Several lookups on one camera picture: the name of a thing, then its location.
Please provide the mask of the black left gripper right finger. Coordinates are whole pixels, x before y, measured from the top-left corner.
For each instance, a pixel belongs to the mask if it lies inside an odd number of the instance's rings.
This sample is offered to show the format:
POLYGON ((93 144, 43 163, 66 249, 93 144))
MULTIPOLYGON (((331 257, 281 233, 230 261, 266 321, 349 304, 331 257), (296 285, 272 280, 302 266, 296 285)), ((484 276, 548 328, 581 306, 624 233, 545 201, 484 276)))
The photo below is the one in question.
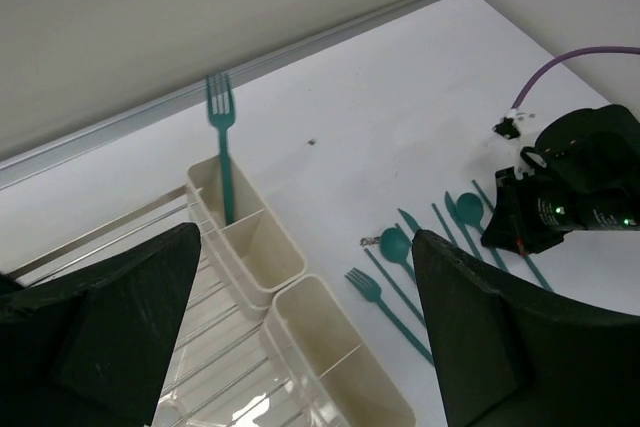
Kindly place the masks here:
POLYGON ((547 291, 430 230, 415 276, 451 426, 635 426, 639 320, 547 291))

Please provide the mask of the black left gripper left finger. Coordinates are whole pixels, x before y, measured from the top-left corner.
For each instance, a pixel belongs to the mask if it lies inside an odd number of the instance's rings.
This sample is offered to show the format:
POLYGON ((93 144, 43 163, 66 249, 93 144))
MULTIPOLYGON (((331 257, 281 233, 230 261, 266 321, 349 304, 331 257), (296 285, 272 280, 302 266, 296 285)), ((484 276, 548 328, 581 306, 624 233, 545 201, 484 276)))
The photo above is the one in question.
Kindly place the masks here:
POLYGON ((2 425, 151 425, 200 253, 185 222, 40 285, 3 275, 2 425))

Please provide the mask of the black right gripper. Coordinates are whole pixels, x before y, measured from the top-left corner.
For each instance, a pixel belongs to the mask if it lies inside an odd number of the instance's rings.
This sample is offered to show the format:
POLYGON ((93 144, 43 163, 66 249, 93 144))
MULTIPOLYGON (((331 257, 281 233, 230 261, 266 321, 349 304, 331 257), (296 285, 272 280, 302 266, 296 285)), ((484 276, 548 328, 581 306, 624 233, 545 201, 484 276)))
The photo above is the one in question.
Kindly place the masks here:
POLYGON ((639 121, 611 104, 569 112, 519 158, 528 167, 496 172, 496 206, 485 247, 542 253, 573 231, 639 228, 639 121))

